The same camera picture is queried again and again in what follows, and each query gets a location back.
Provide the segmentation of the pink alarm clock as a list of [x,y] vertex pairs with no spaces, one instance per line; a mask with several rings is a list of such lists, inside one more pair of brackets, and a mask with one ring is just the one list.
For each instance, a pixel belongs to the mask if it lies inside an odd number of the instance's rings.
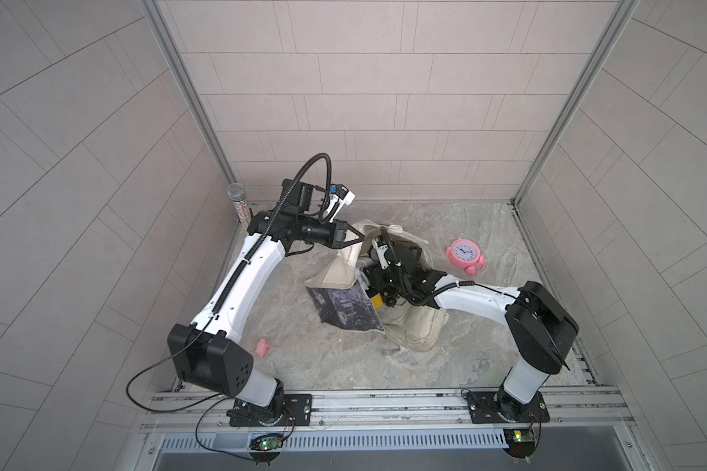
[[473,241],[462,237],[459,237],[447,247],[446,256],[454,266],[471,276],[480,274],[486,266],[486,260],[479,246]]

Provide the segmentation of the beige canvas tote bag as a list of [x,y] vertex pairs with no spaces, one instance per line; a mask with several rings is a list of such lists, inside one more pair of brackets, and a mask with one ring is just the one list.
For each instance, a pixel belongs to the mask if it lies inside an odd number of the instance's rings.
[[424,251],[428,241],[398,225],[363,220],[353,227],[363,241],[340,249],[304,282],[320,320],[346,331],[381,332],[405,349],[430,351],[448,313],[408,300],[410,294],[420,298],[420,290],[431,292],[434,285],[426,274],[433,268]]

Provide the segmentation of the yellow rectangular alarm clock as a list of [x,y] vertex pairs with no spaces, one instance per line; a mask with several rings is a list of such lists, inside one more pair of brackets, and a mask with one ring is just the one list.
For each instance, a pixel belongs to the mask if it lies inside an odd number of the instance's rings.
[[370,301],[372,302],[374,309],[379,309],[384,305],[384,301],[381,294],[373,294],[373,296],[371,296],[370,298]]

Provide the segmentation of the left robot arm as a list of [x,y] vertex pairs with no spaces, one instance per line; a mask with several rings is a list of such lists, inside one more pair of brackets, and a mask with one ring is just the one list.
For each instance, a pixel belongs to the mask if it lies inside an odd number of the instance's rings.
[[242,257],[213,298],[190,325],[175,325],[167,338],[180,380],[244,402],[263,424],[283,415],[284,386],[253,367],[253,355],[240,341],[255,300],[295,241],[343,249],[362,243],[364,234],[345,221],[259,212],[249,224]]

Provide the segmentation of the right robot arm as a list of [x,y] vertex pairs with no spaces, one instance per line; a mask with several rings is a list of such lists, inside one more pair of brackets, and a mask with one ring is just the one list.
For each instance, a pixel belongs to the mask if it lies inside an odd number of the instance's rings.
[[567,357],[579,324],[549,290],[528,281],[520,288],[491,287],[426,268],[414,245],[387,243],[383,237],[369,249],[373,264],[363,269],[369,286],[385,305],[456,310],[507,328],[518,360],[490,404],[507,422],[549,420],[540,389],[568,366]]

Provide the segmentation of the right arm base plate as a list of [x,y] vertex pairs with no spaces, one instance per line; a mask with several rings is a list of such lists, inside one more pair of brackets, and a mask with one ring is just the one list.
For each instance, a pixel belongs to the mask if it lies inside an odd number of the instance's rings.
[[531,402],[518,402],[503,389],[479,392],[463,389],[461,397],[467,403],[473,424],[547,423],[550,414],[541,392]]

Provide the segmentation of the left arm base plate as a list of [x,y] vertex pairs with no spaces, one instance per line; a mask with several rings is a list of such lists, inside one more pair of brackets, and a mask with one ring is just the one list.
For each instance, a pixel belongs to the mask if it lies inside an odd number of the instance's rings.
[[237,400],[226,415],[231,427],[308,426],[312,400],[311,394],[285,394],[282,400],[273,398],[267,407]]

